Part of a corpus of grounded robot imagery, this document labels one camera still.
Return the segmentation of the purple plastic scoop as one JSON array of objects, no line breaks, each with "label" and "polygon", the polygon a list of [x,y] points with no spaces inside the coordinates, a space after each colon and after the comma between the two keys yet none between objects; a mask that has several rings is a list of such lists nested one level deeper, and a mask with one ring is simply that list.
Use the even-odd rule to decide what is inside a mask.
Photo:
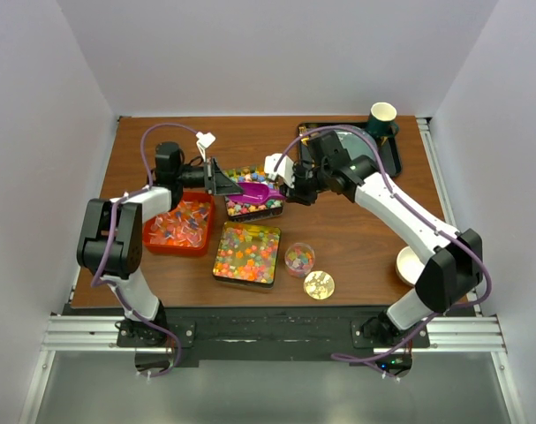
[{"label": "purple plastic scoop", "polygon": [[239,187],[243,189],[240,194],[229,195],[231,201],[249,203],[253,205],[265,204],[268,201],[285,201],[286,197],[275,188],[256,182],[241,182]]}]

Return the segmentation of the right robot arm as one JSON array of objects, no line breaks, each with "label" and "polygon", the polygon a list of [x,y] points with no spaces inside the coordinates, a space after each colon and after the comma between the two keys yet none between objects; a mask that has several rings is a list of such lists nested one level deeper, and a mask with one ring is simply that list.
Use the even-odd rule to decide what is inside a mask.
[{"label": "right robot arm", "polygon": [[313,166],[292,161],[286,152],[265,161],[285,199],[310,206],[319,193],[342,195],[385,223],[423,266],[403,297],[362,324],[364,336],[397,347],[418,333],[420,324],[460,307],[487,274],[480,235],[443,222],[401,190],[367,131],[329,125],[309,131],[306,139]]}]

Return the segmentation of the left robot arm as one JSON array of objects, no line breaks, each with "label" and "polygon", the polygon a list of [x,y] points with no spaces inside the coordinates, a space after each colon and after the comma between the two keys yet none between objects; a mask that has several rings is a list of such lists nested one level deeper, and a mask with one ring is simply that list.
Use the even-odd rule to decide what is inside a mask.
[{"label": "left robot arm", "polygon": [[181,147],[168,141],[156,147],[155,167],[141,189],[87,203],[77,262],[91,272],[93,287],[106,285],[113,292],[124,310],[126,334],[148,346],[178,347],[179,341],[140,268],[143,228],[149,220],[175,209],[184,190],[193,188],[221,196],[244,192],[214,157],[186,163]]}]

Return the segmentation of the candy tin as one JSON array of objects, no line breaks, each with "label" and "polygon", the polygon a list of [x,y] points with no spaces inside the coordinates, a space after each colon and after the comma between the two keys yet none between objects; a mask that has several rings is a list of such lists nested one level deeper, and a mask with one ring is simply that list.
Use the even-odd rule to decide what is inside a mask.
[{"label": "candy tin", "polygon": [[[226,170],[228,177],[236,183],[253,182],[263,184],[276,189],[277,183],[269,181],[262,166],[250,165],[241,168]],[[283,213],[283,201],[269,199],[263,204],[251,204],[249,202],[234,201],[229,197],[224,198],[227,216],[234,222],[251,222],[279,216]]]},{"label": "candy tin", "polygon": [[276,280],[281,238],[277,227],[225,222],[212,268],[213,278],[225,284],[271,290]]}]

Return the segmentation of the orange candy box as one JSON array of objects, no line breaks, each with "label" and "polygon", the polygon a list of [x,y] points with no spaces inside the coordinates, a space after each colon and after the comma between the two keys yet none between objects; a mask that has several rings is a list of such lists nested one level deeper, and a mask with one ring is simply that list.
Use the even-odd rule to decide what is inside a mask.
[{"label": "orange candy box", "polygon": [[201,257],[208,250],[214,217],[212,195],[185,192],[175,209],[145,223],[143,245],[152,254]]}]

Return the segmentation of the clear plastic jar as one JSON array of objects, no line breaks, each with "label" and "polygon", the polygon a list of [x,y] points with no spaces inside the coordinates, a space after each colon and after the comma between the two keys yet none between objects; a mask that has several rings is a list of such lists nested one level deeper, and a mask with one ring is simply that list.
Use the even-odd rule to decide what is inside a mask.
[{"label": "clear plastic jar", "polygon": [[291,276],[305,277],[313,270],[314,250],[307,243],[294,243],[286,250],[284,263]]}]

